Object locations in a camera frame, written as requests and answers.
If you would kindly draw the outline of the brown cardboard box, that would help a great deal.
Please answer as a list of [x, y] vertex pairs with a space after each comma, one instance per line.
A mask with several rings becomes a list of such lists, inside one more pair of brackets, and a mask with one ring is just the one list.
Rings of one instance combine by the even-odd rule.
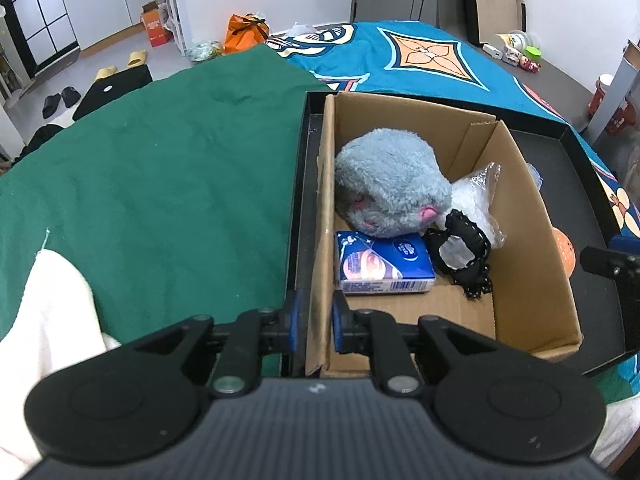
[[424, 314], [495, 338], [503, 344], [558, 362], [579, 350], [582, 331], [570, 281], [552, 224], [524, 157], [501, 120], [477, 110], [361, 92], [324, 100], [318, 156], [317, 249], [311, 279], [306, 343], [307, 374], [362, 376], [362, 356], [340, 356], [332, 336], [335, 236], [345, 222], [334, 206], [334, 157], [349, 141], [378, 128], [417, 133], [434, 148], [440, 170], [451, 180], [483, 168], [501, 167], [491, 214], [506, 233], [488, 259], [491, 294], [471, 300], [446, 278], [423, 294], [351, 296], [352, 309], [371, 308], [414, 323]]

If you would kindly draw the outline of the black laptop bag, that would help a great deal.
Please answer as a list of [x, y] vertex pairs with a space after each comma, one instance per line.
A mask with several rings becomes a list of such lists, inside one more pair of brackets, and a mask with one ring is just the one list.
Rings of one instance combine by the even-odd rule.
[[77, 122], [104, 105], [111, 103], [134, 90], [141, 89], [153, 81], [146, 64], [127, 68], [111, 76], [95, 81], [74, 111], [73, 121]]

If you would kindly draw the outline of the blue tissue pack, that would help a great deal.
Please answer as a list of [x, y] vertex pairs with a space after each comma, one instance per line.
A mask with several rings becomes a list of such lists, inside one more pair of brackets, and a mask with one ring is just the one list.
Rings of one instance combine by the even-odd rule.
[[429, 292], [436, 281], [419, 233], [376, 238], [336, 231], [335, 275], [337, 287], [352, 295]]

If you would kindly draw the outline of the white plastic container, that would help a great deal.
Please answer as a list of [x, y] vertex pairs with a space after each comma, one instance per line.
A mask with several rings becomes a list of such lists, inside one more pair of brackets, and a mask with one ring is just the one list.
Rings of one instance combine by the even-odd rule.
[[537, 39], [522, 30], [512, 30], [506, 34], [495, 34], [491, 37], [490, 44], [502, 50], [504, 47], [510, 47], [518, 52], [525, 52], [527, 47], [538, 48]]

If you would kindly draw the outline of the orange bag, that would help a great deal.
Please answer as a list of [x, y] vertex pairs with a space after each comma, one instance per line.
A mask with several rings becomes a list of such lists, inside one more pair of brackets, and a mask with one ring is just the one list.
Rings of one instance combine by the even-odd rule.
[[255, 14], [232, 14], [224, 37], [224, 54], [246, 51], [263, 44], [270, 35], [270, 28], [264, 18]]

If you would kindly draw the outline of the white fluffy blanket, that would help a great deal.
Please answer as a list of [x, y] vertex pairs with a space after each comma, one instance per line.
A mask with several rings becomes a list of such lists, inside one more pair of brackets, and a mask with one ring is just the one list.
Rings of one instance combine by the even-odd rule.
[[38, 252], [20, 307], [1, 341], [1, 477], [18, 479], [40, 461], [24, 404], [42, 378], [119, 346], [101, 330], [92, 290], [53, 250]]

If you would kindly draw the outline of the burger plush toy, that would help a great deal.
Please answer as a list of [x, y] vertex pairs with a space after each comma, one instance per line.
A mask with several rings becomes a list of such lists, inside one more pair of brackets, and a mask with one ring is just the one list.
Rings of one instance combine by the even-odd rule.
[[570, 278], [575, 271], [577, 258], [570, 238], [555, 226], [552, 228], [556, 247], [564, 266], [565, 275]]

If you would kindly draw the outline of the grey-blue plush toy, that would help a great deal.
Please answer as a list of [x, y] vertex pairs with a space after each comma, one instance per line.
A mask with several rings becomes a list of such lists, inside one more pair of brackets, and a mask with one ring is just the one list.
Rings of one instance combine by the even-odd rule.
[[407, 130], [376, 128], [349, 141], [334, 178], [337, 213], [373, 237], [422, 232], [451, 207], [452, 184], [434, 150]]

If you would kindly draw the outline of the green plastic lid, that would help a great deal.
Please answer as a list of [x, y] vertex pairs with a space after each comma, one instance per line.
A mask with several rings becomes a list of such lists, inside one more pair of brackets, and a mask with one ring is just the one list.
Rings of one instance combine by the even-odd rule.
[[538, 62], [541, 59], [541, 50], [534, 46], [527, 46], [525, 48], [525, 56], [534, 62]]

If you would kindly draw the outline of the white cup with red label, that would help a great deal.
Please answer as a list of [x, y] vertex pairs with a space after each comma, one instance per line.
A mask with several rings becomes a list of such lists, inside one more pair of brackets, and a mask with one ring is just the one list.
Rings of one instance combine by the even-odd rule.
[[603, 101], [606, 95], [606, 92], [608, 92], [608, 88], [610, 88], [610, 85], [612, 84], [613, 79], [614, 79], [614, 76], [608, 73], [601, 74], [598, 77], [596, 83], [594, 84], [593, 96], [588, 104], [588, 115], [590, 117], [596, 114], [596, 111], [598, 110], [598, 107]]

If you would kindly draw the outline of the black lace pouch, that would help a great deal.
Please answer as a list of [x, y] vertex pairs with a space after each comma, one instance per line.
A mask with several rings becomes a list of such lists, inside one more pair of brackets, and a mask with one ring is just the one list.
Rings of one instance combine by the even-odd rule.
[[492, 292], [488, 264], [490, 241], [463, 212], [450, 211], [445, 227], [427, 229], [422, 240], [435, 268], [460, 286], [466, 298], [478, 299]]

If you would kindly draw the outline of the green cloth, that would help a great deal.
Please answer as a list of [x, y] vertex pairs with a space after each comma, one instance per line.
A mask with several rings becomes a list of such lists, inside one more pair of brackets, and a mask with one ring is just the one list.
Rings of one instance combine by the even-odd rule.
[[321, 81], [258, 46], [130, 92], [1, 179], [1, 326], [40, 247], [80, 271], [107, 335], [277, 307], [299, 127]]

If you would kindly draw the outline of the white fluff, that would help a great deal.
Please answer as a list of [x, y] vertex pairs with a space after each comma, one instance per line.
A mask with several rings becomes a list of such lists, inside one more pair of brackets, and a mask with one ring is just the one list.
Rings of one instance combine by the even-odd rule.
[[490, 162], [483, 169], [454, 182], [451, 185], [450, 207], [436, 220], [439, 229], [445, 229], [447, 214], [455, 209], [484, 232], [492, 248], [501, 248], [506, 241], [506, 234], [501, 231], [498, 221], [490, 213], [500, 174], [501, 166], [496, 162]]

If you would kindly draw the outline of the yellow slipper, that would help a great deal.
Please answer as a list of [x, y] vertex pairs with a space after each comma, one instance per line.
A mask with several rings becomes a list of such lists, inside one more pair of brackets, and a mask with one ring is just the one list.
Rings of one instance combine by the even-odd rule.
[[101, 80], [101, 79], [105, 79], [107, 77], [111, 77], [112, 75], [116, 74], [117, 72], [118, 72], [118, 68], [115, 65], [111, 65], [111, 66], [100, 68], [98, 70], [98, 72], [96, 73], [96, 78], [94, 78], [94, 80], [98, 81], [98, 80]]
[[127, 67], [133, 68], [140, 65], [144, 65], [146, 63], [147, 57], [148, 57], [148, 54], [146, 53], [145, 50], [137, 50], [137, 51], [131, 52], [128, 58]]

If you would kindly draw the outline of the orange cardboard box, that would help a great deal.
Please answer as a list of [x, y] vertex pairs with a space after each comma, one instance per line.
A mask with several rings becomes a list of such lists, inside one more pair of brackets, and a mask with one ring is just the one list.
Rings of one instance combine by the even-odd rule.
[[142, 6], [141, 21], [152, 48], [168, 44], [172, 32], [165, 26], [168, 20], [165, 0], [154, 0]]

